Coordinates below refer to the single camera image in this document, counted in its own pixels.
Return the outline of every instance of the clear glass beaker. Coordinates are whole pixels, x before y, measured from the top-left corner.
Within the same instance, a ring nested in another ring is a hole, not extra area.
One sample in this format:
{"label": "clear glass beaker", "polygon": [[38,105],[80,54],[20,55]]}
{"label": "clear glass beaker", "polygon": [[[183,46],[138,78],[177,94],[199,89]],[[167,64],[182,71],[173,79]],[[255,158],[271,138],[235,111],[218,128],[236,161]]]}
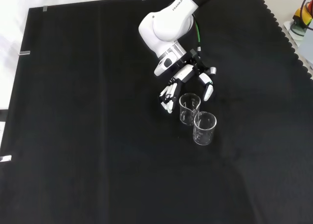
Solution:
{"label": "clear glass beaker", "polygon": [[194,119],[194,141],[199,145],[208,145],[212,142],[217,124],[216,117],[208,112],[199,112]]}
{"label": "clear glass beaker", "polygon": [[188,126],[194,124],[195,115],[199,112],[201,99],[194,93],[186,93],[179,99],[180,121]]}

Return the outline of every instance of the silver tape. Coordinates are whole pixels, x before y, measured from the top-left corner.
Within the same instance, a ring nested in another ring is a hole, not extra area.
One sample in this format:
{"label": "silver tape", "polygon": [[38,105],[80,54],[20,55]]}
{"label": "silver tape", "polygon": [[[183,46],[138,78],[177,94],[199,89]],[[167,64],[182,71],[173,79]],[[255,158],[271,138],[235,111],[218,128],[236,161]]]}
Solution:
{"label": "silver tape", "polygon": [[28,55],[28,54],[30,54],[30,51],[21,51],[19,53],[19,55]]}
{"label": "silver tape", "polygon": [[0,163],[1,162],[8,162],[11,161],[12,156],[4,156],[4,157],[0,157]]}

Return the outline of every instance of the black tablecloth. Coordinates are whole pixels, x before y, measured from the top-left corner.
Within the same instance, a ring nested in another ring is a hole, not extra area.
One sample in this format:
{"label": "black tablecloth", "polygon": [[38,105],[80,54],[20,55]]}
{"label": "black tablecloth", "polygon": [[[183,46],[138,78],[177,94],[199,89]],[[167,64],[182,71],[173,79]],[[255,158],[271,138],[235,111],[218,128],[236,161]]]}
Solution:
{"label": "black tablecloth", "polygon": [[[214,142],[166,114],[141,20],[173,0],[29,10],[1,156],[0,223],[297,224],[313,221],[313,88],[262,0],[196,13],[217,67]],[[193,28],[180,39],[197,47]],[[201,94],[198,81],[183,92]]]}

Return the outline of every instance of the robotic finger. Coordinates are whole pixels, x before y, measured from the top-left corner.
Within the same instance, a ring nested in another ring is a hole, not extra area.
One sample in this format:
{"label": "robotic finger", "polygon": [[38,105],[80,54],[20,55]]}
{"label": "robotic finger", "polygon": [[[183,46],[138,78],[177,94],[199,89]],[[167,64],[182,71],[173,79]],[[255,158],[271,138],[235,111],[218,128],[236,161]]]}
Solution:
{"label": "robotic finger", "polygon": [[209,100],[213,93],[213,81],[212,78],[216,74],[216,67],[211,67],[208,73],[202,73],[199,75],[200,82],[205,86],[205,91],[203,94],[203,100],[206,102]]}
{"label": "robotic finger", "polygon": [[182,82],[170,84],[160,94],[161,105],[164,109],[171,114],[176,106],[178,96],[181,90]]}
{"label": "robotic finger", "polygon": [[169,114],[173,112],[176,106],[181,87],[184,83],[189,81],[195,75],[193,65],[185,65],[176,75],[171,79],[169,85],[161,92],[159,98],[161,105]]}

